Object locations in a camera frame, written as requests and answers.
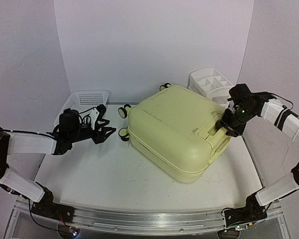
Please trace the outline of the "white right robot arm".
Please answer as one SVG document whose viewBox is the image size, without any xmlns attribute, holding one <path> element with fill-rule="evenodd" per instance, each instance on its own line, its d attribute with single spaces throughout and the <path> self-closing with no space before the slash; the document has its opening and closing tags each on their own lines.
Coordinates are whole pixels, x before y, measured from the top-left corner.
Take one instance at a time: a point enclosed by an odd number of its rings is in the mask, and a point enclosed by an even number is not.
<svg viewBox="0 0 299 239">
<path fill-rule="evenodd" d="M 219 128 L 243 137 L 263 184 L 243 206 L 222 209 L 229 228 L 266 219 L 274 202 L 299 190 L 299 114 L 269 92 L 231 91 L 227 101 Z"/>
</svg>

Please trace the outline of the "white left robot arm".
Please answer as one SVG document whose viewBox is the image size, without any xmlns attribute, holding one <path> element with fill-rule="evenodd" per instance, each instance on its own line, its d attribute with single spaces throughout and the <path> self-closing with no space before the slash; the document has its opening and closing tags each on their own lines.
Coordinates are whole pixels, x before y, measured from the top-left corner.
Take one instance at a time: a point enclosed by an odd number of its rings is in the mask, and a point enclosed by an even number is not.
<svg viewBox="0 0 299 239">
<path fill-rule="evenodd" d="M 101 117 L 84 121 L 80 116 L 65 116 L 60 117 L 57 126 L 46 133 L 9 130 L 0 126 L 0 188 L 25 198 L 32 214 L 70 222 L 74 208 L 56 202 L 48 187 L 36 182 L 21 168 L 21 164 L 13 161 L 62 156 L 75 144 L 87 140 L 95 145 L 104 143 L 116 131 L 109 123 Z"/>
</svg>

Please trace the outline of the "pale green hard-shell suitcase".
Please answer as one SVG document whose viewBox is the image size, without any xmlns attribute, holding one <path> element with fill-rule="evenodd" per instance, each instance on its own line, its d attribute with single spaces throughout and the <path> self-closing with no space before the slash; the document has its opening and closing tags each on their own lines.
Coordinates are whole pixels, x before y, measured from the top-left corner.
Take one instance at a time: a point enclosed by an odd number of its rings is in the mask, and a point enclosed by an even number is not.
<svg viewBox="0 0 299 239">
<path fill-rule="evenodd" d="M 224 108 L 179 85 L 159 92 L 118 114 L 128 119 L 119 137 L 182 183 L 196 182 L 227 148 L 231 137 L 217 128 Z"/>
</svg>

